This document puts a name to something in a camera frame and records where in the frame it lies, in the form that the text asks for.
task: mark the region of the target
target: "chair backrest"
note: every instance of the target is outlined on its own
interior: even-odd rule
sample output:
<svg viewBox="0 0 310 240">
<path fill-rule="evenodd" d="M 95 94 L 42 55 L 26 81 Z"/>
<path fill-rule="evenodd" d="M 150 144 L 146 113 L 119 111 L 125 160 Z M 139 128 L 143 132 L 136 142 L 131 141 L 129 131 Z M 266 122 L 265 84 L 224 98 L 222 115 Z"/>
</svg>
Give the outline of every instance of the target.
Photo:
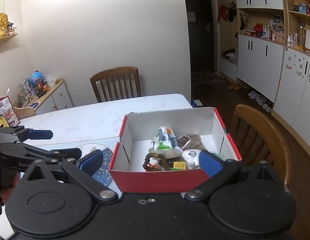
<svg viewBox="0 0 310 240">
<path fill-rule="evenodd" d="M 136 96 L 134 95 L 131 75 L 134 75 Z M 134 97 L 142 96 L 141 86 L 139 83 L 138 68 L 136 67 L 123 66 L 123 67 L 106 69 L 93 75 L 90 78 L 90 81 L 91 81 L 96 99 L 99 103 L 103 101 L 98 91 L 96 82 L 101 82 L 101 87 L 102 87 L 105 101 L 109 101 L 109 100 L 113 101 L 113 100 L 118 100 L 118 99 L 134 98 Z M 129 83 L 130 91 L 128 91 L 127 89 L 127 81 Z M 109 97 L 107 97 L 106 95 L 105 87 L 107 87 Z"/>
<path fill-rule="evenodd" d="M 34 109 L 30 106 L 24 108 L 14 107 L 14 112 L 19 120 L 36 115 Z"/>
<path fill-rule="evenodd" d="M 289 149 L 282 134 L 268 117 L 253 107 L 237 105 L 230 134 L 244 165 L 266 160 L 288 186 L 291 178 Z"/>
</svg>

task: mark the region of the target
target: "dark brown door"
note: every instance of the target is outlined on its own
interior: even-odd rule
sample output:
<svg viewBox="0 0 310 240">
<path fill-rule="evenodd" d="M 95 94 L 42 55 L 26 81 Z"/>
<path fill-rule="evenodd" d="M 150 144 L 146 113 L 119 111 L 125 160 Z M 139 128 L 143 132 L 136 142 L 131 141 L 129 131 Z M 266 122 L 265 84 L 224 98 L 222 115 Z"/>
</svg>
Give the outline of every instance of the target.
<svg viewBox="0 0 310 240">
<path fill-rule="evenodd" d="M 214 71 L 214 23 L 211 0 L 185 0 L 191 72 Z"/>
</svg>

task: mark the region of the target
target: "human hand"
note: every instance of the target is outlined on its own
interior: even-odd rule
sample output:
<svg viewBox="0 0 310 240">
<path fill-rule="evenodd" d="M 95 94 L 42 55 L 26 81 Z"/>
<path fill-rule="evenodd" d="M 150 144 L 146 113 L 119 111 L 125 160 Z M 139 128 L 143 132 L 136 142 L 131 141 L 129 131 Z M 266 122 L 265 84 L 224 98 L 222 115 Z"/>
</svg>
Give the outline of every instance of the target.
<svg viewBox="0 0 310 240">
<path fill-rule="evenodd" d="M 14 188 L 16 187 L 16 184 L 18 183 L 18 181 L 21 179 L 21 176 L 19 175 L 19 173 L 17 172 L 11 179 L 11 187 L 6 188 L 6 189 L 2 189 L 0 191 L 0 197 L 2 198 L 2 202 L 4 204 L 6 204 L 9 196 L 11 195 L 11 193 L 13 192 Z"/>
</svg>

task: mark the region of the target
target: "red and white box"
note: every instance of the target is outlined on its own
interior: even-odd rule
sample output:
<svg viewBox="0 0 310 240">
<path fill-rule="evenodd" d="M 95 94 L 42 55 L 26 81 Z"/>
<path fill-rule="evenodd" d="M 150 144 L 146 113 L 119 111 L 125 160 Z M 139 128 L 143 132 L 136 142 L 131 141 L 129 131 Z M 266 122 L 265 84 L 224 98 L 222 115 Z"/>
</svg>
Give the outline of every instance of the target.
<svg viewBox="0 0 310 240">
<path fill-rule="evenodd" d="M 200 135 L 205 148 L 222 160 L 242 160 L 214 107 L 127 114 L 124 117 L 109 170 L 121 192 L 172 193 L 194 189 L 209 177 L 202 169 L 146 172 L 142 165 L 160 126 L 171 128 L 178 138 Z"/>
</svg>

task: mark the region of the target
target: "yellow slipper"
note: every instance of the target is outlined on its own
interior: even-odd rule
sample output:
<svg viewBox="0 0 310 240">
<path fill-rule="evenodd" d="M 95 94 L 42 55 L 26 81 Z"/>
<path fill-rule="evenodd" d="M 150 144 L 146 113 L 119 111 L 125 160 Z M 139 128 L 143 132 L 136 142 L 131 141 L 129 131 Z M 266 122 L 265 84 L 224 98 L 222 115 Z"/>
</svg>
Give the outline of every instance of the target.
<svg viewBox="0 0 310 240">
<path fill-rule="evenodd" d="M 235 87 L 234 87 L 234 90 L 240 90 L 243 86 L 241 84 L 237 84 Z"/>
<path fill-rule="evenodd" d="M 228 85 L 228 89 L 229 89 L 229 90 L 233 90 L 235 87 L 236 87 L 236 84 L 234 84 L 234 83 L 230 83 L 230 84 Z"/>
</svg>

